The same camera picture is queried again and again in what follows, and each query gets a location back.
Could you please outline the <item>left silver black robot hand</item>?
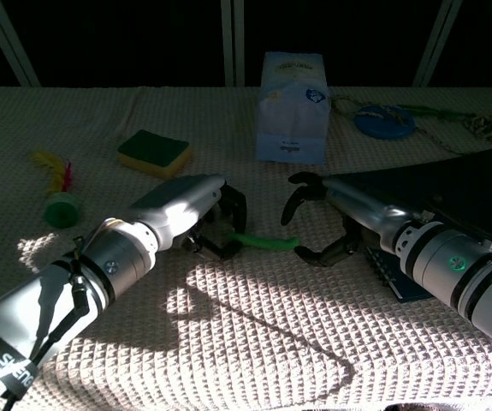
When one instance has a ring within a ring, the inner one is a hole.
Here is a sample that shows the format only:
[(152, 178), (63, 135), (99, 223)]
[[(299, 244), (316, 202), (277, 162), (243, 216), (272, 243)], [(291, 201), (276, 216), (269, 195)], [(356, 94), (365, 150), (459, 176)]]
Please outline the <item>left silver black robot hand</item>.
[(177, 246), (206, 259), (225, 261), (232, 259), (242, 244), (229, 240), (219, 247), (200, 233), (203, 222), (214, 220), (215, 206), (220, 207), (222, 215), (232, 218), (235, 234), (245, 232), (246, 196), (217, 174), (167, 180), (135, 201), (130, 214), (151, 229), (160, 252)]

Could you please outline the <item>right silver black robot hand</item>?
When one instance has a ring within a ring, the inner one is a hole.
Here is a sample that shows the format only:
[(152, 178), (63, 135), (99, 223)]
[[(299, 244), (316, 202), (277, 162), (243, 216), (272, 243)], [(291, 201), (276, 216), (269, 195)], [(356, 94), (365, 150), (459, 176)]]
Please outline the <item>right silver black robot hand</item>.
[(423, 225), (421, 213), (391, 200), (374, 188), (357, 188), (337, 176), (320, 176), (301, 171), (288, 178), (299, 187), (283, 208), (281, 225), (290, 223), (306, 201), (325, 200), (340, 214), (345, 234), (321, 252), (297, 246), (294, 252), (307, 264), (330, 267), (356, 253), (361, 247), (379, 248), (396, 254), (399, 236)]

